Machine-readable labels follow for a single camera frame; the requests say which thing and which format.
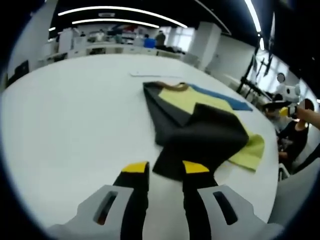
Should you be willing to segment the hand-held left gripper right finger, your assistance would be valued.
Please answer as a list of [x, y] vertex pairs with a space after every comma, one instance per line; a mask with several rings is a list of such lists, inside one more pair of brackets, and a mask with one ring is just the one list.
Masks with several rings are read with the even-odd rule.
[[184, 161], [183, 207], [191, 240], [274, 240], [283, 227], [266, 223], [252, 204], [226, 185], [217, 185], [210, 170]]

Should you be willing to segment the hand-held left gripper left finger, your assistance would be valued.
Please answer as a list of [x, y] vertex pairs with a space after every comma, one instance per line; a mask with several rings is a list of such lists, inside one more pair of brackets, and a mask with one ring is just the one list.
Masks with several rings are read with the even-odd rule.
[[112, 185], [81, 202], [76, 215], [47, 229], [54, 240], [141, 240], [148, 209], [149, 162], [121, 170]]

